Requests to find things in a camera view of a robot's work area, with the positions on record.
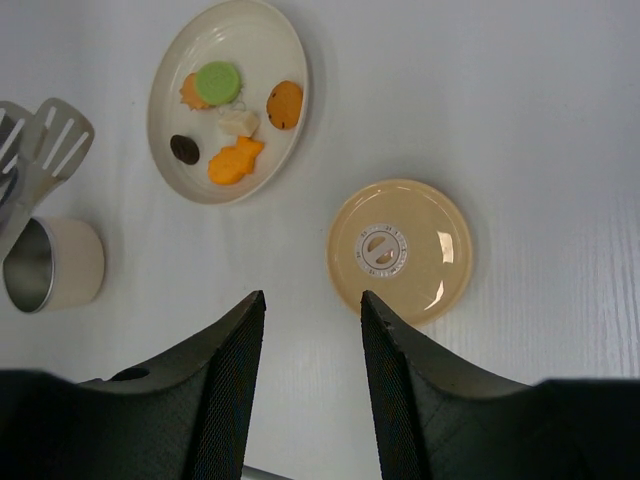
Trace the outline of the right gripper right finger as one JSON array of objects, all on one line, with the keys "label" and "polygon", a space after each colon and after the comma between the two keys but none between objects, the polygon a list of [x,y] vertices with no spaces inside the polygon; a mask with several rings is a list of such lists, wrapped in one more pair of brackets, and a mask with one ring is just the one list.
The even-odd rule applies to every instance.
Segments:
[{"label": "right gripper right finger", "polygon": [[484,370],[401,319],[375,293],[361,331],[386,479],[635,479],[639,384]]}]

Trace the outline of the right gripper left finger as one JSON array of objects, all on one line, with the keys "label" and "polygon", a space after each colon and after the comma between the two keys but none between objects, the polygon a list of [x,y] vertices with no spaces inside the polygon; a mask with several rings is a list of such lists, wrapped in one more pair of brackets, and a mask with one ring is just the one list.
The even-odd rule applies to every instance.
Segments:
[{"label": "right gripper left finger", "polygon": [[112,378],[1,374],[5,479],[238,479],[243,473],[266,302],[222,318]]}]

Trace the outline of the steel serving tongs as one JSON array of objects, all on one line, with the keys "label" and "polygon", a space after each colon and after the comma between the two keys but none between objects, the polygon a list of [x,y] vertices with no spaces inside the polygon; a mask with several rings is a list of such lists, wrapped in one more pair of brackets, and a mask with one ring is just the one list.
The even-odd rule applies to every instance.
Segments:
[{"label": "steel serving tongs", "polygon": [[95,137],[92,123],[58,98],[34,113],[1,103],[1,257],[6,258],[35,208],[75,173]]}]

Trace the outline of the orange flower cookie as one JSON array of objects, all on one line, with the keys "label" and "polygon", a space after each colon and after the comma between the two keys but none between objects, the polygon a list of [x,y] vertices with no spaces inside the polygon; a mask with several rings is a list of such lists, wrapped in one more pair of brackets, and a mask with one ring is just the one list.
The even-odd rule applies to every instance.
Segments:
[{"label": "orange flower cookie", "polygon": [[181,103],[189,107],[190,110],[207,110],[211,107],[197,93],[195,88],[195,73],[187,75],[180,88]]}]

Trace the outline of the green round cookie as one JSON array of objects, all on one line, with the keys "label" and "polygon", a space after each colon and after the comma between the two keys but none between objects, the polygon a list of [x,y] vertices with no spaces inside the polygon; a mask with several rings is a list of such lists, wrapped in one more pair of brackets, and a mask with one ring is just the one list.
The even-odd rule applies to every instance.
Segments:
[{"label": "green round cookie", "polygon": [[239,95],[241,86],[241,76],[230,62],[213,61],[196,72],[196,91],[211,106],[231,103]]}]

